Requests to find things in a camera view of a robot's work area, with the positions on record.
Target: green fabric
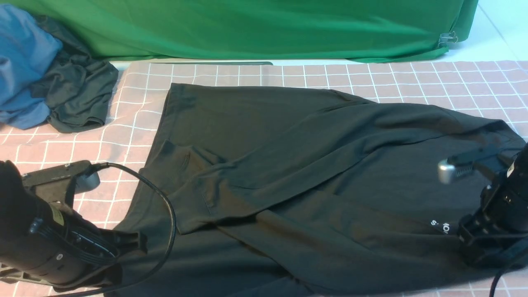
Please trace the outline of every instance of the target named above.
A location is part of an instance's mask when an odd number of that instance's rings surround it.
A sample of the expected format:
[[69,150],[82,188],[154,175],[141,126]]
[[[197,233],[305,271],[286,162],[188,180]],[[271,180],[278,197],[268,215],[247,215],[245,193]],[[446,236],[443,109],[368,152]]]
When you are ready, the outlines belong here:
[[9,0],[62,21],[95,57],[434,59],[477,0]]

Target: black t-shirt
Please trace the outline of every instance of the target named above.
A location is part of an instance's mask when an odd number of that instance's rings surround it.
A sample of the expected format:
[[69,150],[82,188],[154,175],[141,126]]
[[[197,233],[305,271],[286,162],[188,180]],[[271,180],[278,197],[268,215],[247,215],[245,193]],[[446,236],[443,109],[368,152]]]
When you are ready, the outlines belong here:
[[[466,266],[458,220],[486,181],[438,182],[437,163],[524,141],[501,120],[333,90],[173,84],[142,174],[169,195],[169,261],[122,296],[379,294],[493,275]],[[166,247],[161,199],[141,185],[116,227],[148,236],[124,282]]]

